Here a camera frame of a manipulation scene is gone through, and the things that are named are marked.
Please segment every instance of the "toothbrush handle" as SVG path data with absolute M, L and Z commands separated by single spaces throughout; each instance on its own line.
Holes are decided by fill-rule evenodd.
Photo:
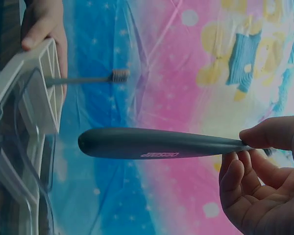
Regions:
M 108 82 L 109 77 L 90 77 L 90 78 L 47 78 L 45 79 L 46 87 L 64 85 L 64 84 L 80 84 L 80 83 L 95 83 L 95 82 Z

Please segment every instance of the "star pattern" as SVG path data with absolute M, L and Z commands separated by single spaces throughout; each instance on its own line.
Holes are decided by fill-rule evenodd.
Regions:
M 60 133 L 66 145 L 61 158 L 60 154 L 56 156 L 56 162 L 61 159 L 67 164 L 66 174 L 59 180 L 59 172 L 54 173 L 50 192 L 56 222 L 66 235 L 213 234 L 215 224 L 230 231 L 232 227 L 220 213 L 216 172 L 207 169 L 205 161 L 146 163 L 90 158 L 76 146 L 76 136 L 81 132 L 105 126 L 139 125 L 189 132 L 188 124 L 194 116 L 190 107 L 197 102 L 198 94 L 206 95 L 194 80 L 193 68 L 202 66 L 191 40 L 197 38 L 198 28 L 192 31 L 175 17 L 162 34 L 161 24 L 138 21 L 150 10 L 150 16 L 167 22 L 168 15 L 163 15 L 166 9 L 172 12 L 183 1 L 151 0 L 152 10 L 144 8 L 146 12 L 139 17 L 136 8 L 149 1 L 124 1 L 126 6 L 117 0 L 64 2 L 66 22 L 70 22 L 66 28 L 69 74 L 109 76 L 112 70 L 130 69 L 131 77 L 126 84 L 69 87 Z M 125 11 L 128 6 L 131 16 Z M 142 24 L 150 31 L 146 38 L 140 38 Z M 279 90 L 278 111 L 286 100 L 288 75 Z M 230 83 L 249 86 L 249 77 L 234 77 Z

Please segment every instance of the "toothbrush head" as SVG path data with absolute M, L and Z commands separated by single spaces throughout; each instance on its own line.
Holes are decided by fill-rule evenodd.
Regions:
M 113 70 L 112 82 L 126 82 L 130 76 L 129 70 Z

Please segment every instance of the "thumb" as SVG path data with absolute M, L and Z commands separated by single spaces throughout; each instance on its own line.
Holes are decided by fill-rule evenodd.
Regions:
M 292 150 L 294 158 L 294 116 L 269 118 L 242 131 L 240 138 L 253 148 Z
M 253 148 L 292 149 L 294 116 L 272 117 L 240 133 L 243 142 Z
M 55 23 L 48 16 L 42 17 L 27 33 L 22 40 L 22 48 L 31 50 L 40 44 L 54 29 Z

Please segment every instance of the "finger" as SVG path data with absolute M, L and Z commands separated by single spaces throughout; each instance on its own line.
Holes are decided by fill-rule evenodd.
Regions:
M 269 118 L 257 126 L 244 130 L 240 138 L 253 148 L 291 150 L 294 135 L 294 116 Z
M 222 155 L 222 164 L 221 164 L 221 168 L 220 168 L 220 172 L 219 172 L 219 184 L 220 184 L 222 178 L 224 177 L 224 175 L 226 174 L 231 162 L 234 159 L 238 159 L 236 153 L 228 153 L 228 154 Z
M 253 195 L 260 187 L 258 176 L 251 165 L 250 155 L 247 151 L 238 153 L 239 160 L 244 165 L 244 176 L 242 178 L 242 188 L 244 194 Z
M 22 48 L 31 50 L 40 44 L 54 29 L 55 22 L 51 17 L 42 17 L 27 33 L 22 40 Z
M 68 44 L 67 39 L 65 36 L 65 32 L 63 32 L 63 39 L 56 40 L 56 48 L 57 48 L 57 55 L 60 67 L 60 73 L 62 78 L 68 77 Z M 67 86 L 62 86 L 63 89 L 63 96 L 66 97 L 67 94 Z
M 294 168 L 282 168 L 280 170 L 285 170 L 281 173 L 281 177 L 285 177 L 284 183 L 278 189 L 279 193 L 288 195 L 290 198 L 294 197 Z
M 242 178 L 242 189 L 245 197 L 247 195 L 253 196 L 257 200 L 262 200 L 273 193 L 276 193 L 276 189 L 270 186 L 262 186 L 257 173 L 252 167 L 251 156 L 248 152 L 238 153 L 239 160 L 244 165 L 244 177 Z
M 243 163 L 239 160 L 233 160 L 220 182 L 222 209 L 237 228 L 242 226 L 244 215 L 252 206 L 251 202 L 242 195 L 241 181 L 243 176 Z
M 276 165 L 271 163 L 258 150 L 251 150 L 251 163 L 258 175 L 265 185 L 278 189 L 282 186 L 288 175 L 287 171 L 279 169 Z

